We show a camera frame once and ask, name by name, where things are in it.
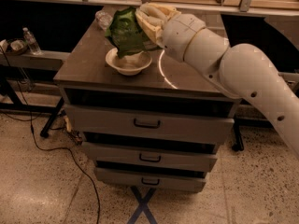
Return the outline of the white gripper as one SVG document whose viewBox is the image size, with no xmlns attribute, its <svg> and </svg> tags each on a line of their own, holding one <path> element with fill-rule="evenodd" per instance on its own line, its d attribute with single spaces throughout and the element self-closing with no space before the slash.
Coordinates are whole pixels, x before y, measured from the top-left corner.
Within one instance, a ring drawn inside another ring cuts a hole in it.
<svg viewBox="0 0 299 224">
<path fill-rule="evenodd" d="M 189 43 L 206 24 L 193 14 L 179 14 L 175 7 L 147 3 L 136 11 L 135 16 L 143 32 L 155 45 L 164 45 L 168 56 L 183 62 Z"/>
</svg>

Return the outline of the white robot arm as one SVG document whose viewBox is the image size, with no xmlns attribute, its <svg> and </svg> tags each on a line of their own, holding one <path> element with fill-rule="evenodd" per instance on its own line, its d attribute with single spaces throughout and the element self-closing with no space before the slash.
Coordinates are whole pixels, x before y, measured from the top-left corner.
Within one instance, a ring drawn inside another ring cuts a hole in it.
<svg viewBox="0 0 299 224">
<path fill-rule="evenodd" d="M 232 47 L 204 21 L 174 7 L 146 3 L 135 15 L 148 38 L 169 57 L 190 65 L 225 96 L 253 105 L 299 157 L 299 99 L 260 49 Z"/>
</svg>

